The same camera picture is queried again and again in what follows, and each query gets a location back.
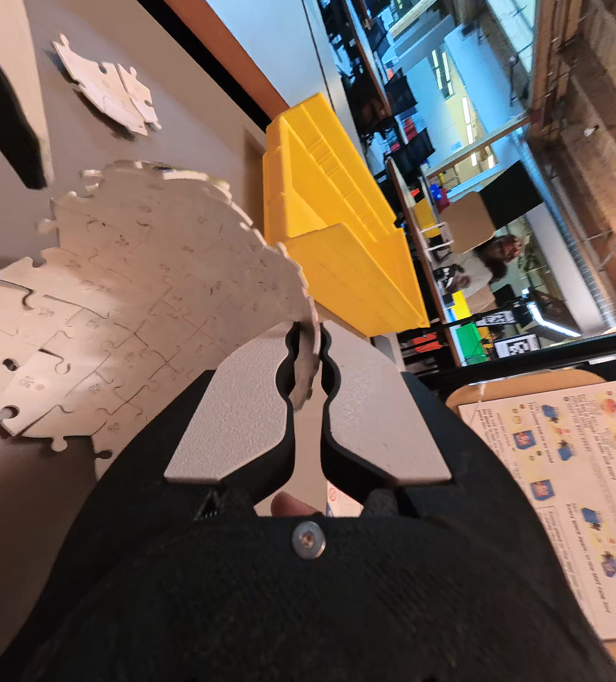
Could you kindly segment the white puzzle ball shell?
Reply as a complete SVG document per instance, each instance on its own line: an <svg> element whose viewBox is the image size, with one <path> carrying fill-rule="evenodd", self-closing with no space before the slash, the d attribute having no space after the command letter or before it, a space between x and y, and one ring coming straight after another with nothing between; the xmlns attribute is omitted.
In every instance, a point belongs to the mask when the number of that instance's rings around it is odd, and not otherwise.
<svg viewBox="0 0 616 682"><path fill-rule="evenodd" d="M302 267L209 175L138 161L88 171L53 202L59 246L0 270L0 411L12 436L90 437L117 456L204 371L300 323L296 411L312 395L318 314Z"/></svg>

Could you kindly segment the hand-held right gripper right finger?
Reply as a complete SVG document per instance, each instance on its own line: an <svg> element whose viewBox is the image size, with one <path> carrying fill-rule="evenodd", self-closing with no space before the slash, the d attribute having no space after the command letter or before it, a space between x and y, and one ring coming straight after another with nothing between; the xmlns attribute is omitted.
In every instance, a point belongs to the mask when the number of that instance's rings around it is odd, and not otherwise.
<svg viewBox="0 0 616 682"><path fill-rule="evenodd" d="M451 481L451 472L404 375L371 342L321 324L326 394L320 461L328 481L364 505L393 492Z"/></svg>

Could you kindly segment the small white puzzle piece cluster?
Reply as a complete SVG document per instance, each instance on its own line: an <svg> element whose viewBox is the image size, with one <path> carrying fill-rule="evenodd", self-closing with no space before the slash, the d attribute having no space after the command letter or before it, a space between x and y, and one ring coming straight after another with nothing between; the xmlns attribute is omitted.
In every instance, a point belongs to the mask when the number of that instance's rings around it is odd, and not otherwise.
<svg viewBox="0 0 616 682"><path fill-rule="evenodd" d="M83 96L99 112L121 125L127 132L148 136L161 124L150 89L143 84L134 67L98 62L78 55L61 34L52 46Z"/></svg>

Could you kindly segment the small yellow storage bin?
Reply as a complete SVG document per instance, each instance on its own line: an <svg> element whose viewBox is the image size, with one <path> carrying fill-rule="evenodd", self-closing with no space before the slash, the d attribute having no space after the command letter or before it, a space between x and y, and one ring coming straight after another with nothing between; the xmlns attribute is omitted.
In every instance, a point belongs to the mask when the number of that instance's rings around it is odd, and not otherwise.
<svg viewBox="0 0 616 682"><path fill-rule="evenodd" d="M432 239L440 236L441 233L440 228L438 227L438 221L429 200L421 199L414 205L412 211L415 215L419 230L425 236L425 239Z"/></svg>

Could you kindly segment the black panel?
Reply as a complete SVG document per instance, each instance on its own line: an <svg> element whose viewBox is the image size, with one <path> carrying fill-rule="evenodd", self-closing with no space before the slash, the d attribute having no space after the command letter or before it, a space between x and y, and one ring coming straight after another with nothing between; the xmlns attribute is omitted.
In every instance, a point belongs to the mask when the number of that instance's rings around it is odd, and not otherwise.
<svg viewBox="0 0 616 682"><path fill-rule="evenodd" d="M508 226L543 203L541 194L521 160L482 188L479 196L495 229Z"/></svg>

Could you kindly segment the black metal frame bar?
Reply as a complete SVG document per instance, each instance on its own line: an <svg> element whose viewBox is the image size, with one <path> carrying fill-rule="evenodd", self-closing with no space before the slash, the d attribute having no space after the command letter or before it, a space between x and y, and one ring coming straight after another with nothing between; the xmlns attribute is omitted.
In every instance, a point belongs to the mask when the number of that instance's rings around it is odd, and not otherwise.
<svg viewBox="0 0 616 682"><path fill-rule="evenodd" d="M559 370L613 354L616 354L616 332L515 354L485 363L417 374L416 377L432 391L449 394L464 385L500 380L530 372Z"/></svg>

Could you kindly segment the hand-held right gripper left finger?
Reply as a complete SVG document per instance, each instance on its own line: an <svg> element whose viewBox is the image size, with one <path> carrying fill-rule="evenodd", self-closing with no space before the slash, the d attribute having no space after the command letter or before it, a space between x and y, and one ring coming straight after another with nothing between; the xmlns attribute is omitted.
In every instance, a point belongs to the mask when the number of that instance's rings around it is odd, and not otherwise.
<svg viewBox="0 0 616 682"><path fill-rule="evenodd" d="M166 467L166 481L237 490L258 504L291 478L299 329L280 323L218 366Z"/></svg>

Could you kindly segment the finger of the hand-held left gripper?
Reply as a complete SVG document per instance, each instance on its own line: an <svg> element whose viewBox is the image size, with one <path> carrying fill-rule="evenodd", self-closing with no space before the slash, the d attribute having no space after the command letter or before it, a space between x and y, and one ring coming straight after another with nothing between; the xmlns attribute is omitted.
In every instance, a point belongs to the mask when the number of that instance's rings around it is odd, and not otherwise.
<svg viewBox="0 0 616 682"><path fill-rule="evenodd" d="M0 1L0 152L31 190L54 181L31 26L23 1Z"/></svg>

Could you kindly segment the green plastic bin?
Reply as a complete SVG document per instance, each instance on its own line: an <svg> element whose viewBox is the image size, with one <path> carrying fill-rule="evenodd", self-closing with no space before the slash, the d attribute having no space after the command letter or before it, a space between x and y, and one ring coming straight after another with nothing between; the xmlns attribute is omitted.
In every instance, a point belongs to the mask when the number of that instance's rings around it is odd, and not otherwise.
<svg viewBox="0 0 616 682"><path fill-rule="evenodd" d="M454 331L463 358L463 365L470 366L489 360L482 337L474 323L457 326Z"/></svg>

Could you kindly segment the person's right hand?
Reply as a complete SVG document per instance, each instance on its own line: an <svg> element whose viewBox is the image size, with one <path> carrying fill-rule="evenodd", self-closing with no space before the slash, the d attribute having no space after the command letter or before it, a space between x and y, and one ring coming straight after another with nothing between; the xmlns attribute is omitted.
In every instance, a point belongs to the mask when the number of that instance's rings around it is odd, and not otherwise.
<svg viewBox="0 0 616 682"><path fill-rule="evenodd" d="M321 512L286 491L278 492L270 504L270 516L273 518L303 518L315 515L321 516Z"/></svg>

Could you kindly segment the printed marker tag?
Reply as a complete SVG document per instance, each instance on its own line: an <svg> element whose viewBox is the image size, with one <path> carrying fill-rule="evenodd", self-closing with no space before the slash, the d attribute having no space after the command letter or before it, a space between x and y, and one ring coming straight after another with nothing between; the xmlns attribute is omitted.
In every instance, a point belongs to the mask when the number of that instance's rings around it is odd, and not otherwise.
<svg viewBox="0 0 616 682"><path fill-rule="evenodd" d="M535 334L523 334L497 340L493 343L497 357L504 359L518 354L541 350L539 339Z"/></svg>

